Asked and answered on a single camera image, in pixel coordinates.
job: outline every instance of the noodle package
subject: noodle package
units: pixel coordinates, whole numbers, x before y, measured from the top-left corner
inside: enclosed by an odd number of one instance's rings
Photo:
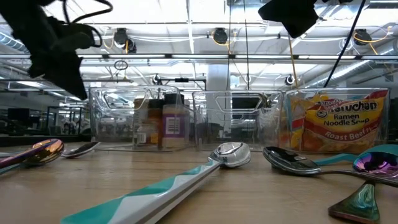
[[[363,98],[289,96],[290,147],[303,152],[361,153],[380,138],[388,90]]]

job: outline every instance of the silver spoon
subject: silver spoon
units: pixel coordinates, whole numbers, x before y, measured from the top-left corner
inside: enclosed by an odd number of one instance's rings
[[[64,150],[64,152],[62,153],[61,156],[64,158],[67,158],[67,159],[73,159],[73,158],[76,158],[76,157],[79,157],[79,156],[82,156],[84,154],[91,152],[97,146],[99,146],[99,144],[101,144],[101,143],[100,142],[89,142],[89,143],[86,143],[86,144],[80,146],[77,149]]]
[[[351,170],[328,170],[322,171],[310,159],[278,147],[265,147],[263,156],[274,166],[295,175],[320,175],[320,174],[344,174],[366,180],[374,180],[380,184],[398,187],[398,182],[371,174],[355,172]]]
[[[220,166],[235,168],[245,165],[250,162],[251,153],[245,143],[227,142],[217,147],[208,160],[205,165],[67,216],[61,224],[156,223]]]

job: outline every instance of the spotlight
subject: spotlight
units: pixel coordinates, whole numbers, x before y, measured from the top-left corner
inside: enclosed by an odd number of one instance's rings
[[[216,28],[213,34],[213,40],[218,44],[226,44],[228,40],[228,36],[224,28]]]
[[[354,37],[354,43],[359,46],[368,44],[367,42],[362,42],[361,40],[372,41],[372,37],[368,34],[368,32],[366,32],[366,29],[356,29]]]
[[[116,47],[122,50],[127,48],[128,53],[137,53],[136,43],[132,39],[129,39],[126,28],[118,28],[114,33],[113,40]]]
[[[285,84],[287,86],[291,86],[294,83],[294,77],[292,75],[289,75],[288,77],[286,77],[285,79]]]

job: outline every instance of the plastic container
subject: plastic container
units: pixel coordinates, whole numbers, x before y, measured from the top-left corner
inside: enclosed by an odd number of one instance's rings
[[[199,150],[212,151],[231,141],[245,142],[252,151],[278,146],[281,91],[198,91],[192,96]]]
[[[162,102],[169,93],[179,94],[179,90],[173,86],[154,85],[91,88],[94,140],[117,143],[112,146],[117,150],[163,150]],[[138,132],[149,135],[145,136],[145,144]]]
[[[387,88],[321,88],[285,95],[280,147],[362,153],[387,141]]]

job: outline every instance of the table surface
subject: table surface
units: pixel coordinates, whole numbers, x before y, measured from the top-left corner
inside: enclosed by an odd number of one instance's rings
[[[96,151],[78,159],[61,158],[43,167],[11,171],[0,176],[0,220],[59,223],[64,216],[203,164],[208,155],[188,149],[170,153]],[[350,165],[333,168],[350,169]],[[159,223],[345,223],[329,217],[327,209],[363,182],[345,175],[281,175],[260,152],[254,152],[246,166],[217,171]],[[397,223],[398,191],[377,185],[376,198],[381,223]]]

